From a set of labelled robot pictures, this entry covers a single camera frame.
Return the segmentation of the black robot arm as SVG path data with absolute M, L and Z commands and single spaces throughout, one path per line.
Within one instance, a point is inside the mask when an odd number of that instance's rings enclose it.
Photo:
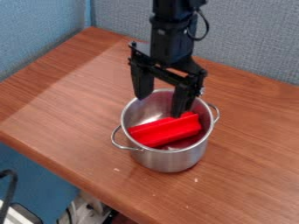
M 154 89 L 154 79 L 174 86 L 170 116 L 189 110 L 201 95 L 206 70 L 192 60 L 197 20 L 206 0 L 153 0 L 150 41 L 130 42 L 130 77 L 134 97 L 142 100 Z

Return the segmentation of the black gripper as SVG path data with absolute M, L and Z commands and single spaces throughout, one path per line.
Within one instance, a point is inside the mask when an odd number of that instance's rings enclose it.
M 196 37 L 197 18 L 162 21 L 150 18 L 150 42 L 129 43 L 130 78 L 134 97 L 142 100 L 152 92 L 154 78 L 174 86 L 172 94 L 170 116 L 177 118 L 189 110 L 196 96 L 200 94 L 206 71 L 192 60 Z

